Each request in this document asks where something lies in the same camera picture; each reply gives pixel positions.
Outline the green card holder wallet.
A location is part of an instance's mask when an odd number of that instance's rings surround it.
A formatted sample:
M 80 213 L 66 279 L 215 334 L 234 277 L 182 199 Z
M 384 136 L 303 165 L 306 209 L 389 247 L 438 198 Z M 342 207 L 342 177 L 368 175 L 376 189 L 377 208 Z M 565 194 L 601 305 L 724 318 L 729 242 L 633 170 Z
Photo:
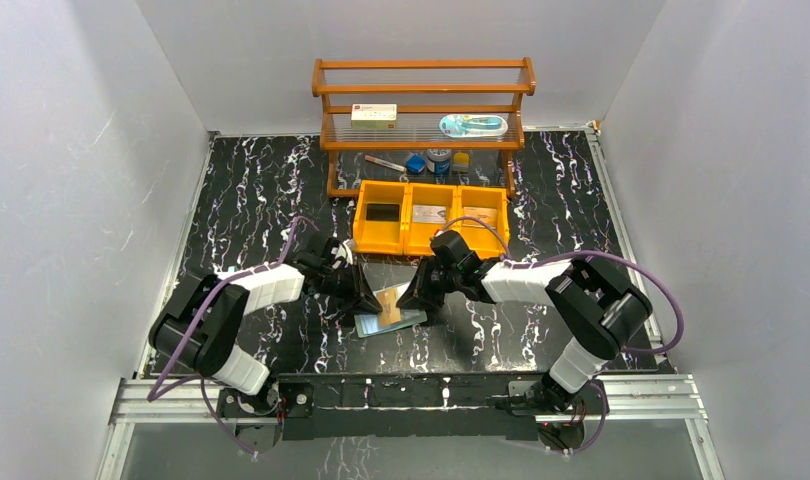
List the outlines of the green card holder wallet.
M 355 327 L 359 338 L 377 336 L 399 329 L 421 324 L 428 320 L 424 310 L 403 310 L 397 306 L 408 284 L 402 283 L 373 292 L 382 306 L 380 314 L 360 314 L 355 316 Z

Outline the tan printed card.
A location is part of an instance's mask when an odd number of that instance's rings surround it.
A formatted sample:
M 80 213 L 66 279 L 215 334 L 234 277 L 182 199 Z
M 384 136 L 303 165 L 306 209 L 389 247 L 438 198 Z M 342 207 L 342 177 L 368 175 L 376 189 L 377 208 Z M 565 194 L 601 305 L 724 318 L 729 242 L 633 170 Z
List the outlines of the tan printed card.
M 480 227 L 486 224 L 495 228 L 498 224 L 498 210 L 495 208 L 465 206 L 463 215 L 466 217 L 463 221 L 464 226 Z

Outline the orange three-compartment bin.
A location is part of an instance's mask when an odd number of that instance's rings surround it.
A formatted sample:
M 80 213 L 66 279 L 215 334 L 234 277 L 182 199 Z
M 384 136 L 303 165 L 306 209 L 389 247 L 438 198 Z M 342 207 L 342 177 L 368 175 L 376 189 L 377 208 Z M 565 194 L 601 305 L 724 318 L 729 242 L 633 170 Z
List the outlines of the orange three-compartment bin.
M 508 252 L 508 198 L 501 188 L 365 181 L 352 237 L 360 253 L 427 256 L 443 227 L 481 258 Z

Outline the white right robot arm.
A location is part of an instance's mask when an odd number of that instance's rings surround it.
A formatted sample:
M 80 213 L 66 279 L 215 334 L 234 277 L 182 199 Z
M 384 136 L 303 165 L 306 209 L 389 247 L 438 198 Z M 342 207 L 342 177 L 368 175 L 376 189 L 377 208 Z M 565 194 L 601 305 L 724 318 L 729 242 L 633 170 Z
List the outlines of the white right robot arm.
M 539 265 L 482 259 L 455 231 L 436 236 L 430 248 L 431 256 L 420 261 L 398 308 L 436 309 L 455 292 L 486 304 L 554 307 L 571 333 L 542 378 L 542 392 L 557 400 L 575 396 L 653 313 L 649 299 L 599 252 L 576 252 Z

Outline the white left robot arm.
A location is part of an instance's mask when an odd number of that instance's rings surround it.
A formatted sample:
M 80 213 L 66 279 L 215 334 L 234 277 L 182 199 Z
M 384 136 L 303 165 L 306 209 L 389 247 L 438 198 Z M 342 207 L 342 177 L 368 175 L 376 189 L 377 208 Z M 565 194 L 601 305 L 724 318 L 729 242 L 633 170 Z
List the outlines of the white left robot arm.
M 270 369 L 237 344 L 242 320 L 314 295 L 331 298 L 347 314 L 383 310 L 347 244 L 315 232 L 274 265 L 187 274 L 153 322 L 149 344 L 204 379 L 259 396 L 270 383 Z

